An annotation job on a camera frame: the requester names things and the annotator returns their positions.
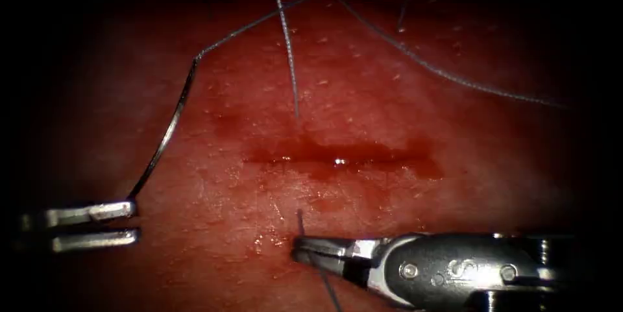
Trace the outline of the right arm needle driver jaw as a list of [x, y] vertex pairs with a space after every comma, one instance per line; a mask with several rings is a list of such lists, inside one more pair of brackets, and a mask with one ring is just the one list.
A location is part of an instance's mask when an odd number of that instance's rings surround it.
[[370, 270], [376, 266], [374, 259], [339, 257], [312, 251], [291, 251], [291, 258], [297, 263], [339, 276], [361, 288], [368, 288]]
[[372, 259], [382, 245], [390, 242], [388, 237], [347, 239], [300, 235], [294, 238], [293, 248], [335, 258]]

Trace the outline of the right arm needle driver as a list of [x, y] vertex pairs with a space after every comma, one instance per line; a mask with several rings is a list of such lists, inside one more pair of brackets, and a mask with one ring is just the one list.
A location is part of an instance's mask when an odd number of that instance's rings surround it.
[[412, 311], [461, 311], [479, 294], [559, 294], [572, 283], [575, 244], [569, 235], [402, 235], [374, 251], [367, 287]]

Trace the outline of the left arm needle driver jaw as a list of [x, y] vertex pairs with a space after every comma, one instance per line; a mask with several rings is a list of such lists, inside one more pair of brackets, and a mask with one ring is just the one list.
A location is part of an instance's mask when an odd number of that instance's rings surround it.
[[51, 239], [51, 252], [64, 254], [136, 244], [141, 237], [139, 228], [107, 230], [103, 232], [61, 234]]
[[47, 208], [20, 215], [20, 230], [51, 230], [66, 226], [103, 223], [137, 216], [133, 200], [103, 202], [83, 206]]

